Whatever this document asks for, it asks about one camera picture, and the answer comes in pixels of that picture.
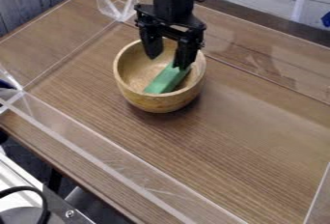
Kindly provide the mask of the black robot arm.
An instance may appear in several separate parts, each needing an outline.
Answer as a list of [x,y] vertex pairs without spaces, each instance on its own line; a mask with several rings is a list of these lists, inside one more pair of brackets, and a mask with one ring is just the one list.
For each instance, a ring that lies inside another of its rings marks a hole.
[[153,4],[138,3],[134,6],[135,26],[148,56],[156,59],[164,53],[164,38],[177,41],[173,66],[182,70],[196,62],[204,47],[206,24],[194,16],[198,1],[154,0]]

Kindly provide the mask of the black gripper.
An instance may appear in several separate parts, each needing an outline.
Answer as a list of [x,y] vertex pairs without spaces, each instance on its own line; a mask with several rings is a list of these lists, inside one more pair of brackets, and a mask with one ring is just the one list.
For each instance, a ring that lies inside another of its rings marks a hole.
[[164,38],[177,41],[174,66],[185,70],[196,62],[204,44],[206,24],[196,17],[197,2],[206,0],[153,0],[138,3],[135,25],[145,52],[156,59],[165,51]]

